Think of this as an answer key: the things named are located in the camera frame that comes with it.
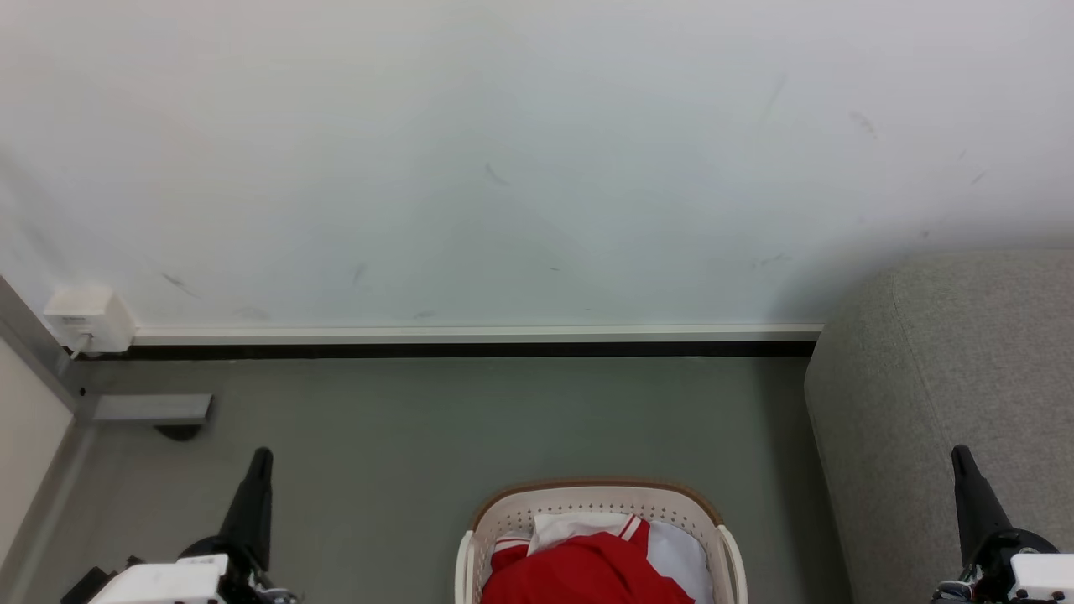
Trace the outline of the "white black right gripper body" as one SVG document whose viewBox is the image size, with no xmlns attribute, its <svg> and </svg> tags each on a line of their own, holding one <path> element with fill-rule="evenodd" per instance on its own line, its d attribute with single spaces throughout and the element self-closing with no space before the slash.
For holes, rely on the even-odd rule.
<svg viewBox="0 0 1074 604">
<path fill-rule="evenodd" d="M 932 603 L 1071 603 L 1073 555 L 1028 530 L 1000 530 L 967 558 L 962 573 L 937 585 Z"/>
</svg>

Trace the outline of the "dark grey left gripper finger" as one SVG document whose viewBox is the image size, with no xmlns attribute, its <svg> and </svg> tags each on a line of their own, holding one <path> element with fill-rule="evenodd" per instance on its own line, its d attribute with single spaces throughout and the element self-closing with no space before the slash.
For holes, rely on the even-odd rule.
<svg viewBox="0 0 1074 604">
<path fill-rule="evenodd" d="M 262 572 L 271 567 L 274 455 L 258 447 L 232 498 L 218 538 Z"/>
</svg>

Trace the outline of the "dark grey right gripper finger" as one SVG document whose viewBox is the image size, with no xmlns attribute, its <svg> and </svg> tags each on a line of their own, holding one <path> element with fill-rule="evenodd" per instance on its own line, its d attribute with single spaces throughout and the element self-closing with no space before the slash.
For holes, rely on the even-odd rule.
<svg viewBox="0 0 1074 604">
<path fill-rule="evenodd" d="M 967 445 L 952 448 L 950 462 L 960 553 L 966 566 L 986 540 L 993 533 L 1013 530 L 1013 524 Z"/>
</svg>

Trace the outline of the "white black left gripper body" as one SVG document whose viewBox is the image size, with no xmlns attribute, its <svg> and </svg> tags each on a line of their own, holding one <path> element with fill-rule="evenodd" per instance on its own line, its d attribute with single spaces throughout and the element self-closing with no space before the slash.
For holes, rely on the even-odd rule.
<svg viewBox="0 0 1074 604">
<path fill-rule="evenodd" d="M 92 567 L 61 603 L 297 603 L 266 574 L 263 548 L 238 540 L 199 540 L 174 562 L 128 558 L 120 572 Z"/>
</svg>

